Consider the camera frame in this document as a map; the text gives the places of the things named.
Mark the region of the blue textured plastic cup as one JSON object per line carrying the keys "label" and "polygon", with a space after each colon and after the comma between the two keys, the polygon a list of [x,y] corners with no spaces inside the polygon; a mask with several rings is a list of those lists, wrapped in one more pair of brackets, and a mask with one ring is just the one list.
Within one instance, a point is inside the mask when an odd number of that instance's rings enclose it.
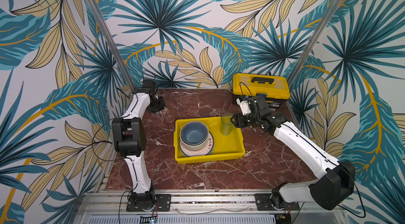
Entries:
{"label": "blue textured plastic cup", "polygon": [[230,135],[233,130],[234,125],[231,122],[232,117],[233,117],[232,113],[224,113],[221,116],[220,132],[224,136]]}

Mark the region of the dark blue bowl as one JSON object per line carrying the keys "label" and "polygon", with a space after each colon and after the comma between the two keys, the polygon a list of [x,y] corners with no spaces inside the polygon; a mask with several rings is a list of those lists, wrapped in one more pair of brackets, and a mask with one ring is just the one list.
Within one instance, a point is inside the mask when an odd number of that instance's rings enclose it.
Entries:
{"label": "dark blue bowl", "polygon": [[203,144],[208,139],[208,135],[208,127],[200,121],[188,122],[180,131],[182,143],[192,147]]}

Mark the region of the yellow plastic bin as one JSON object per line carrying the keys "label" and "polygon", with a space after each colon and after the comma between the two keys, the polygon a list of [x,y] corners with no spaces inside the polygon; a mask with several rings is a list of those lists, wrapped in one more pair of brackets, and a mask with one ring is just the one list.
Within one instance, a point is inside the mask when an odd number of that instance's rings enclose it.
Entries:
{"label": "yellow plastic bin", "polygon": [[213,136],[213,143],[210,150],[212,153],[200,156],[185,156],[180,150],[180,130],[191,122],[191,119],[178,119],[176,121],[176,129],[174,132],[174,147],[175,147],[175,160],[178,164],[189,164],[199,162],[212,162],[233,160],[242,158],[246,151],[243,143],[243,135],[241,129],[233,128],[229,135],[222,135],[220,132],[220,117],[207,117],[197,118],[208,126],[210,133]]}

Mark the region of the pale green bowl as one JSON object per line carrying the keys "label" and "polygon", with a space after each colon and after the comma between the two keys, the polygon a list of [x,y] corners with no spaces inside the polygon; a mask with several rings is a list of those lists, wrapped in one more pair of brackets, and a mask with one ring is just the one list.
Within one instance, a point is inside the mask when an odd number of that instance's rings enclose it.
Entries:
{"label": "pale green bowl", "polygon": [[198,144],[188,144],[187,142],[180,140],[180,146],[184,149],[189,151],[201,151],[208,145],[209,140],[206,139],[204,141],[199,142]]}

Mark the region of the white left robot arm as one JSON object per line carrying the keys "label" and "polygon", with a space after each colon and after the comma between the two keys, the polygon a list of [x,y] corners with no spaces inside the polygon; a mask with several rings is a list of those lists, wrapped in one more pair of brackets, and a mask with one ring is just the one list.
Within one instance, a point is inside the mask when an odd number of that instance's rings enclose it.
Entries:
{"label": "white left robot arm", "polygon": [[165,102],[158,96],[154,80],[145,79],[142,86],[130,96],[130,103],[122,116],[112,120],[113,144],[117,153],[125,160],[132,188],[129,193],[128,210],[151,211],[156,208],[155,191],[148,175],[144,152],[147,136],[142,124],[145,112],[163,110]]}

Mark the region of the white plate orange sunburst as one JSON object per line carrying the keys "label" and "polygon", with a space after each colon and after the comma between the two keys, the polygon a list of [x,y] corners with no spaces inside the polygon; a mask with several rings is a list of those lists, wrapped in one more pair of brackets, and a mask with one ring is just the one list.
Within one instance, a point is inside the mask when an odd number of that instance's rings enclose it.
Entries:
{"label": "white plate orange sunburst", "polygon": [[201,151],[189,151],[189,150],[184,149],[184,148],[182,148],[180,146],[181,153],[185,157],[195,157],[195,156],[210,155],[214,150],[214,137],[213,137],[212,133],[208,133],[207,139],[209,140],[208,145],[204,149],[202,149]]}

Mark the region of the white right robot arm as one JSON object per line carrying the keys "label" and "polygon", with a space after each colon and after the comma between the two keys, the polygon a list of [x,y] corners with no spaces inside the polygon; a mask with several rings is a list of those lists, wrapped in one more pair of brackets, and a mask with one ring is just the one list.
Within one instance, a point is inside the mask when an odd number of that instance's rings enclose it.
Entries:
{"label": "white right robot arm", "polygon": [[350,161],[339,161],[302,133],[282,113],[272,112],[265,97],[241,95],[236,104],[241,112],[231,118],[236,128],[257,127],[290,148],[312,171],[315,180],[284,183],[272,189],[271,205],[277,210],[296,202],[315,202],[333,210],[355,188],[355,167]]}

